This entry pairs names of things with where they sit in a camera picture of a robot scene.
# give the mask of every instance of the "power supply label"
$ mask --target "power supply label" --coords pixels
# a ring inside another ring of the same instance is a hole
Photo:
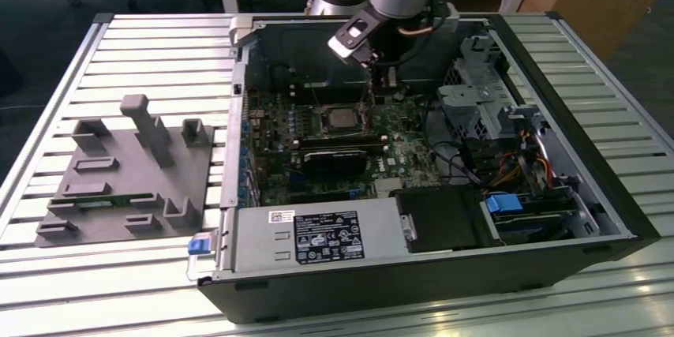
[[[365,257],[357,211],[295,216],[295,260],[299,264]]]

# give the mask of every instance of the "motherboard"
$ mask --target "motherboard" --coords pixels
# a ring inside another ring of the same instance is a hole
[[[249,96],[261,205],[389,197],[395,189],[440,183],[424,99],[306,104],[294,95]]]

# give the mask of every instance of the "slotted metal surface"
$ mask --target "slotted metal surface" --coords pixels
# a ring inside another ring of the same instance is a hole
[[[34,248],[38,222],[75,149],[70,133],[78,118],[102,117],[111,129],[133,127],[118,100],[141,90],[155,99],[151,112],[167,126],[199,117],[218,128],[203,227],[218,225],[233,68],[229,16],[122,15],[94,33],[94,48],[85,49],[74,69],[79,75],[73,75],[71,91],[0,218],[0,335],[673,333],[674,160],[668,141],[560,26],[542,16],[509,17],[509,22],[530,52],[540,54],[534,57],[545,62],[550,82],[665,236],[661,242],[553,288],[259,325],[231,324],[195,289],[186,276],[189,238]],[[521,88],[516,73],[513,81]],[[213,261],[198,266],[206,270]],[[350,288],[349,283],[337,285]]]

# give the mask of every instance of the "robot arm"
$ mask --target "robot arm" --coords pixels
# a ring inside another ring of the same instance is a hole
[[[401,62],[414,39],[433,30],[433,16],[421,28],[429,0],[313,0],[311,14],[353,14],[329,46],[342,59],[353,58],[366,68],[390,67]]]

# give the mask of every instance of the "blue latch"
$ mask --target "blue latch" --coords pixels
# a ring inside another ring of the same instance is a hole
[[[187,244],[187,253],[191,256],[211,254],[211,235],[197,234]]]
[[[522,210],[522,203],[514,193],[500,193],[488,199],[488,209],[494,212],[518,212]]]

